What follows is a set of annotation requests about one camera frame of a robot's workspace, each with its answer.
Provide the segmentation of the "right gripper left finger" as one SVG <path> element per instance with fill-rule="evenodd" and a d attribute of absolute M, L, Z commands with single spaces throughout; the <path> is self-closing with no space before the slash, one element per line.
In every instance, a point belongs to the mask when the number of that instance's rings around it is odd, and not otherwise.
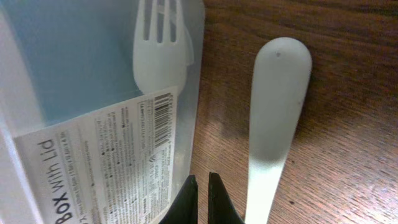
<path fill-rule="evenodd" d="M 159 224 L 198 223 L 198 184 L 195 175 L 189 175 L 165 217 Z"/>

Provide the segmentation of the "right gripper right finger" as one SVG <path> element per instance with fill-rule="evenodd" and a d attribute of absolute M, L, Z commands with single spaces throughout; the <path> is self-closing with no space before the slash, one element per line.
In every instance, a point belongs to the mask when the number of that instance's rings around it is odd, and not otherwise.
<path fill-rule="evenodd" d="M 209 173 L 208 224 L 244 224 L 219 174 Z"/>

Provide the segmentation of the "white plastic fork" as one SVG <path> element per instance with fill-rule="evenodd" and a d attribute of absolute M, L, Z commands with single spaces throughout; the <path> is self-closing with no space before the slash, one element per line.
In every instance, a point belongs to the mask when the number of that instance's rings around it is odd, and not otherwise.
<path fill-rule="evenodd" d="M 164 2 L 162 40 L 157 40 L 157 0 L 151 1 L 149 36 L 145 38 L 146 2 L 140 0 L 134 31 L 133 74 L 136 85 L 143 94 L 175 86 L 181 93 L 187 81 L 187 36 L 181 1 L 176 1 L 172 15 L 170 1 Z"/>

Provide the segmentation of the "white plastic spoon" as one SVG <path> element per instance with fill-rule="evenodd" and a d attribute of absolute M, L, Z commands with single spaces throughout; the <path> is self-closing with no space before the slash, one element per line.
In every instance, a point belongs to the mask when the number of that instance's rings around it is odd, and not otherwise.
<path fill-rule="evenodd" d="M 267 223 L 305 101 L 312 57 L 279 37 L 258 52 L 252 76 L 245 223 Z"/>

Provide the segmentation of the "blue bowl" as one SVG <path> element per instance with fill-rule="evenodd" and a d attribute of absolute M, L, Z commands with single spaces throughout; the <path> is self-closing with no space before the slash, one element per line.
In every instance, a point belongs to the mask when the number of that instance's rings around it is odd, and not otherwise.
<path fill-rule="evenodd" d="M 132 71 L 137 2 L 2 1 L 47 125 L 141 94 Z"/>

